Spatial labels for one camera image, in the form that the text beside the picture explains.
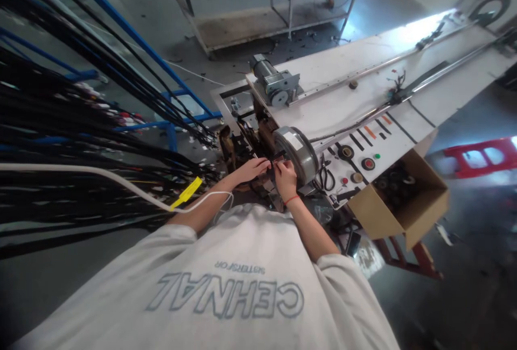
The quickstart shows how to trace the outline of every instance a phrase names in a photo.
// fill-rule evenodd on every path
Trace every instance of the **red string bracelet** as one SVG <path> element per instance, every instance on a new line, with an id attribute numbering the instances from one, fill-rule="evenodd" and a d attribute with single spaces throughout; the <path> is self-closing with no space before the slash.
<path id="1" fill-rule="evenodd" d="M 292 197 L 292 198 L 289 198 L 287 201 L 284 202 L 284 206 L 287 206 L 287 204 L 289 203 L 289 201 L 293 200 L 294 198 L 299 198 L 299 196 L 295 196 L 295 197 Z"/>

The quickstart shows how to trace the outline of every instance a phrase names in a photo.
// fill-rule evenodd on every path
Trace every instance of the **metal rail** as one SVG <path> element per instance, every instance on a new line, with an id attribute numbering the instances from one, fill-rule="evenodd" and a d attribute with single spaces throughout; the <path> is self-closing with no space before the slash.
<path id="1" fill-rule="evenodd" d="M 425 50 L 426 48 L 432 47 L 435 44 L 440 43 L 441 41 L 444 41 L 447 38 L 450 38 L 451 36 L 457 34 L 458 32 L 463 31 L 467 28 L 470 28 L 475 24 L 477 24 L 477 21 L 468 23 L 468 24 L 461 26 L 460 28 L 457 28 L 445 35 L 442 35 L 441 37 L 439 37 L 439 38 L 435 39 L 434 41 L 432 41 L 431 43 L 427 44 L 427 46 L 425 46 L 421 50 L 418 49 L 417 47 L 414 47 L 410 50 L 407 50 L 401 54 L 398 54 L 398 55 L 396 55 L 390 59 L 387 59 L 383 62 L 380 62 L 378 64 L 365 67 L 364 69 L 361 69 L 359 71 L 353 71 L 351 73 L 348 73 L 347 75 L 340 77 L 337 80 L 331 81 L 330 83 L 327 84 L 327 86 L 325 86 L 322 89 L 318 88 L 318 89 L 312 89 L 312 90 L 308 90 L 308 91 L 306 90 L 304 94 L 300 95 L 297 100 L 289 103 L 288 106 L 292 107 L 292 106 L 298 105 L 299 103 L 301 103 L 303 101 L 308 101 L 309 98 L 314 97 L 315 95 L 321 94 L 323 92 L 329 91 L 329 90 L 333 89 L 334 87 L 339 86 L 342 83 L 351 82 L 353 80 L 362 78 L 362 77 L 364 77 L 370 73 L 373 73 L 375 71 L 378 71 L 379 69 L 386 67 L 392 63 L 395 63 L 402 59 L 410 57 L 411 55 L 416 54 L 417 52 L 421 52 L 421 51 Z"/>
<path id="2" fill-rule="evenodd" d="M 503 38 L 504 37 L 497 38 L 497 39 L 495 39 L 495 40 L 493 40 L 491 42 L 488 42 L 488 43 L 484 44 L 483 46 L 481 46 L 479 48 L 476 48 L 475 50 L 471 51 L 470 53 L 468 53 L 464 57 L 458 59 L 457 61 L 451 63 L 450 65 L 448 65 L 444 69 L 442 69 L 442 70 L 438 71 L 437 73 L 431 75 L 430 77 L 428 77 L 427 79 L 425 79 L 424 81 L 419 83 L 417 86 L 415 86 L 413 89 L 408 90 L 406 92 L 403 92 L 401 99 L 399 99 L 397 102 L 394 102 L 393 99 L 390 99 L 390 100 L 384 102 L 382 105 L 380 105 L 380 106 L 376 107 L 375 109 L 369 111 L 368 113 L 363 114 L 354 124 L 350 125 L 349 127 L 340 129 L 340 130 L 338 130 L 338 131 L 336 131 L 334 133 L 328 134 L 328 135 L 324 135 L 324 136 L 320 136 L 320 137 L 316 137 L 316 138 L 310 139 L 309 141 L 311 143 L 314 143 L 314 142 L 318 142 L 318 141 L 327 139 L 329 137 L 334 137 L 330 141 L 327 141 L 326 143 L 321 144 L 320 146 L 318 146 L 316 148 L 316 152 L 318 152 L 321 149 L 328 148 L 330 145 L 334 144 L 336 141 L 340 141 L 346 135 L 348 135 L 351 132 L 355 131 L 356 129 L 364 126 L 365 124 L 371 122 L 372 120 L 382 116 L 384 113 L 386 113 L 390 109 L 398 106 L 402 102 L 408 101 L 417 92 L 421 91 L 422 89 L 424 89 L 425 87 L 429 86 L 430 84 L 436 82 L 437 80 L 439 80 L 443 76 L 447 75 L 451 71 L 455 70 L 456 68 L 462 66 L 466 62 L 468 62 L 471 59 L 475 58 L 476 56 L 478 56 L 479 54 L 481 54 L 482 52 L 487 50 L 489 47 L 492 47 L 493 45 L 501 42 L 503 40 Z"/>

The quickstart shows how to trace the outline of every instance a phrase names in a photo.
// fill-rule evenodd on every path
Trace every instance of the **hand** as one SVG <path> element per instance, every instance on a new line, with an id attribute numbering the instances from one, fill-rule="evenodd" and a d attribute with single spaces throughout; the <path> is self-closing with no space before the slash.
<path id="1" fill-rule="evenodd" d="M 240 185 L 265 173 L 269 168 L 271 168 L 271 162 L 267 158 L 251 159 L 232 172 L 230 176 L 235 179 L 236 185 Z"/>
<path id="2" fill-rule="evenodd" d="M 275 164 L 276 187 L 278 193 L 285 202 L 295 197 L 296 194 L 296 172 L 292 161 L 278 162 Z"/>

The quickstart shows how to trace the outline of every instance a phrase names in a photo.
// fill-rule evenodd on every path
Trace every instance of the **concrete floor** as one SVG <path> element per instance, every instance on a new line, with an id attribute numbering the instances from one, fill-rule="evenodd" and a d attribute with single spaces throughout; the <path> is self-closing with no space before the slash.
<path id="1" fill-rule="evenodd" d="M 263 39 L 218 53 L 217 62 L 208 61 L 193 38 L 190 27 L 174 0 L 120 0 L 121 9 L 134 28 L 167 60 L 221 84 L 243 78 L 248 72 L 248 57 L 271 51 L 273 64 L 288 57 L 302 57 L 335 46 L 330 36 L 340 24 L 327 24 L 299 31 L 293 41 L 286 36 Z M 236 10 L 253 5 L 267 5 L 269 0 L 192 0 L 199 13 Z M 343 38 L 361 39 L 426 16 L 425 9 L 414 0 L 357 0 Z M 2 16 L 2 25 L 19 35 L 40 42 L 44 48 L 80 69 L 88 65 L 65 47 L 55 44 L 31 27 L 17 26 Z M 215 104 L 209 91 L 217 86 L 175 69 L 178 75 L 212 109 Z M 167 81 L 174 87 L 173 81 Z M 129 110 L 152 114 L 123 90 L 109 84 L 104 91 Z M 439 131 L 428 155 L 429 162 L 443 176 L 450 171 L 440 156 L 447 146 L 517 132 L 517 96 L 496 86 L 483 91 L 457 112 Z M 163 142 L 158 133 L 145 133 L 146 139 Z M 180 151 L 199 158 L 193 145 L 180 141 Z M 422 344 L 434 337 L 446 348 L 514 348 L 517 342 L 517 271 L 514 251 L 515 182 L 512 172 L 497 173 L 471 180 L 447 180 L 451 189 L 451 206 L 442 224 L 458 234 L 462 241 L 447 246 L 435 230 L 424 239 L 436 267 L 443 272 L 442 282 L 429 280 L 393 267 L 385 267 L 371 279 L 372 287 L 403 349 Z M 92 277 L 115 256 L 132 246 L 147 233 L 124 230 L 70 246 L 42 253 L 0 261 L 0 292 L 5 302 L 0 314 L 16 322 L 7 332 L 11 342 L 38 325 L 66 300 L 80 285 Z"/>

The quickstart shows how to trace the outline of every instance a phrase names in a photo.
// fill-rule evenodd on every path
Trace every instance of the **round metal drum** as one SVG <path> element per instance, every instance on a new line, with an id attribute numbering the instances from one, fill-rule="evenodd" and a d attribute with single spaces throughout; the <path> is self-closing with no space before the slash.
<path id="1" fill-rule="evenodd" d="M 298 182 L 305 186 L 316 176 L 319 169 L 318 158 L 309 140 L 294 127 L 281 127 L 273 132 L 275 152 L 285 150 L 285 155 L 292 161 Z"/>
<path id="2" fill-rule="evenodd" d="M 269 99 L 271 100 L 271 105 L 278 108 L 285 105 L 289 99 L 289 93 L 287 90 L 275 90 L 269 94 Z"/>

